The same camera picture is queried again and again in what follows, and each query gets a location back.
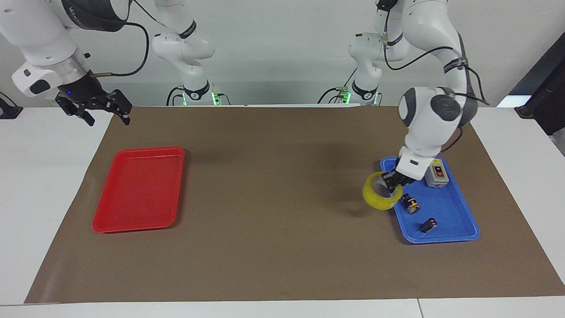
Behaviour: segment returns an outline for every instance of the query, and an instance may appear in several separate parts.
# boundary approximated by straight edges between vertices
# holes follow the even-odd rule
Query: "black device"
[[[24,108],[20,106],[10,106],[0,98],[0,109],[2,109],[0,119],[16,119]]]
[[[423,233],[427,233],[436,226],[437,226],[437,220],[431,217],[427,221],[425,221],[422,225],[420,225],[420,231],[422,231]]]
[[[403,194],[401,199],[404,202],[408,213],[413,214],[420,210],[420,204],[416,201],[416,199],[411,197],[410,194]]]
[[[57,104],[67,115],[82,118],[88,126],[94,125],[94,118],[87,109],[102,109],[116,114],[124,124],[129,125],[132,103],[119,89],[111,93],[105,92],[100,81],[92,77],[91,72],[74,83],[58,88],[60,92],[55,98]]]

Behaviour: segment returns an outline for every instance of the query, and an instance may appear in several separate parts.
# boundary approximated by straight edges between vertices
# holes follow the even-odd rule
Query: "brown paper mat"
[[[395,155],[396,108],[137,108],[114,118],[26,303],[459,298],[564,295],[471,126],[444,157],[481,229],[474,242],[410,245],[393,212],[361,196]],[[97,234],[113,156],[192,154],[165,230]]]

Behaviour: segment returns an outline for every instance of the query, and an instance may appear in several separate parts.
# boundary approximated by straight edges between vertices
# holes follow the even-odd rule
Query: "black cable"
[[[173,96],[173,93],[175,91],[180,91],[180,90],[182,90],[182,88],[177,86],[169,92],[169,96],[167,96],[167,106],[170,106],[170,104],[171,104],[171,96]]]
[[[357,72],[357,67],[353,70],[353,73],[351,73],[351,76],[349,76],[349,78],[345,82],[344,87],[347,87],[347,84],[349,84],[349,81],[351,80],[351,78],[353,78],[353,75],[355,74],[355,72]]]
[[[173,97],[173,106],[175,105],[175,98],[177,98],[177,97],[182,97],[182,98],[184,98],[184,96],[183,96],[182,94],[175,95],[175,96]]]
[[[335,95],[334,97],[330,98],[328,104],[331,104],[334,98],[336,99],[336,100],[333,102],[333,103],[335,104],[335,103],[337,103],[337,101],[340,99],[340,95]]]
[[[388,11],[388,13],[386,14],[386,21],[385,21],[385,32],[386,32],[387,34],[388,34],[388,19],[389,19],[389,17],[390,17],[390,11]],[[386,63],[386,65],[389,67],[389,69],[391,69],[391,70],[393,70],[393,71],[399,71],[399,70],[401,70],[401,69],[403,69],[403,68],[405,68],[405,67],[408,67],[408,66],[412,65],[413,63],[417,62],[419,59],[425,57],[426,55],[431,54],[431,53],[433,53],[433,52],[435,52],[435,51],[439,51],[439,50],[453,50],[453,48],[450,47],[450,46],[440,46],[439,48],[435,48],[435,49],[432,49],[432,50],[429,50],[429,51],[425,52],[424,54],[418,56],[417,58],[415,58],[414,60],[412,60],[411,62],[409,62],[409,63],[406,64],[406,65],[403,65],[403,66],[401,66],[401,67],[392,67],[392,66],[390,65],[389,61],[388,61],[388,57],[386,56],[386,44],[385,44],[385,46],[384,46],[385,63]]]
[[[321,103],[321,101],[324,99],[324,97],[325,97],[327,94],[329,94],[331,91],[336,91],[336,92],[337,92],[337,91],[339,91],[339,89],[334,87],[334,88],[330,88],[329,90],[325,91],[325,92],[322,94],[322,96],[320,97],[320,99],[318,100],[318,104]]]
[[[225,96],[225,99],[228,100],[228,105],[231,105],[231,104],[232,104],[232,102],[230,102],[229,97],[228,97],[226,94],[220,93],[220,94],[218,94],[218,96],[220,96],[220,97],[221,97],[221,96]]]
[[[464,96],[464,97],[470,98],[470,99],[472,99],[472,100],[476,100],[476,101],[482,102],[482,103],[485,104],[486,106],[490,106],[490,103],[488,103],[488,102],[485,101],[484,99],[480,99],[480,98],[478,98],[478,97],[476,97],[476,96],[473,96],[473,95],[464,94],[464,93],[453,93],[453,95]]]
[[[155,21],[155,22],[157,22],[157,23],[159,22],[159,21],[157,21],[157,19],[154,18],[154,17],[151,15],[151,13],[149,13],[139,2],[137,2],[137,0],[133,0],[133,1],[134,1],[135,4],[137,4],[137,6],[140,7],[140,8],[145,12],[145,14],[148,15],[153,21]]]
[[[455,144],[459,141],[459,139],[461,139],[461,137],[463,136],[463,128],[459,127],[458,129],[459,129],[459,136],[449,146],[447,146],[447,148],[440,151],[440,153],[444,153],[448,151],[451,147],[455,146]]]
[[[483,94],[483,84],[481,83],[481,77],[479,76],[479,73],[475,72],[475,70],[473,70],[472,68],[467,66],[467,69],[469,70],[469,72],[475,74],[475,76],[477,77],[477,82],[479,83],[479,91],[481,92],[481,98],[486,101],[485,95]]]
[[[135,23],[135,22],[126,22],[124,24],[125,25],[132,25],[134,27],[141,28],[143,30],[143,32],[145,33],[145,56],[143,58],[143,62],[141,62],[141,65],[135,71],[129,72],[129,73],[124,73],[124,74],[111,73],[112,74],[111,76],[126,77],[126,76],[131,76],[131,75],[137,74],[139,71],[141,71],[143,66],[145,66],[145,63],[147,62],[147,57],[149,56],[149,33],[147,32],[147,29],[143,25]]]
[[[7,98],[9,101],[11,101],[12,104],[13,104],[15,107],[18,106],[18,105],[16,104],[16,102],[15,102],[13,99],[11,99],[11,98],[8,97],[8,95],[6,95],[6,94],[4,94],[4,93],[2,93],[2,92],[0,92],[0,94],[1,94],[2,96],[4,96],[5,98]]]

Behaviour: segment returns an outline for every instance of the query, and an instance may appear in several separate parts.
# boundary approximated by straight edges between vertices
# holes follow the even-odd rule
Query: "white table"
[[[94,127],[55,108],[25,109],[18,120],[0,121],[0,304],[23,304],[111,118],[94,116]],[[472,125],[564,280],[565,158],[534,121],[512,109],[480,109]],[[0,317],[561,318],[564,312],[565,296],[0,307]]]

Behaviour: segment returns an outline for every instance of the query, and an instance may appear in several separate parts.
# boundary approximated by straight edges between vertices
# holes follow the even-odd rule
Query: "black connector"
[[[0,119],[16,119],[24,108],[20,106],[10,106],[0,98],[0,109],[2,109]]]
[[[380,0],[377,3],[377,8],[379,10],[382,11],[390,11],[390,9],[392,9],[396,4],[398,3],[398,0]]]
[[[414,214],[421,209],[420,204],[416,201],[416,199],[411,197],[408,193],[403,194],[401,200],[404,202],[406,209],[410,214]]]
[[[437,226],[437,220],[431,217],[427,221],[425,221],[422,225],[420,225],[420,231],[422,231],[423,233],[427,233],[436,226]]]

